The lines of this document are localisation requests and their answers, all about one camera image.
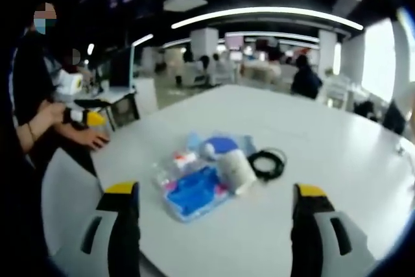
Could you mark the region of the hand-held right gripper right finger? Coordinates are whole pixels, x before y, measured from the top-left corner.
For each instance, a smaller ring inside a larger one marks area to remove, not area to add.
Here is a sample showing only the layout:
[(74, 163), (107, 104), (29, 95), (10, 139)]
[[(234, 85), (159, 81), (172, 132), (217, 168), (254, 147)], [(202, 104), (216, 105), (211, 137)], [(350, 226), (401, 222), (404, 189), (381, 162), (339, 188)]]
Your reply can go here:
[(292, 276), (367, 276), (367, 235), (326, 193), (310, 184), (294, 185)]

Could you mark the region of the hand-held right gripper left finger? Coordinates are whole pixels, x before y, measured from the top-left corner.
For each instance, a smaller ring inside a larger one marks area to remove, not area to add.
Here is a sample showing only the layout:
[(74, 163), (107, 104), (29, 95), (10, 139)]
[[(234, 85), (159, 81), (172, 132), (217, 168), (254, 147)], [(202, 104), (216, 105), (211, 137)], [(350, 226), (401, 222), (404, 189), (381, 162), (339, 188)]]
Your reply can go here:
[(52, 257), (64, 276), (139, 276), (139, 183), (105, 190)]

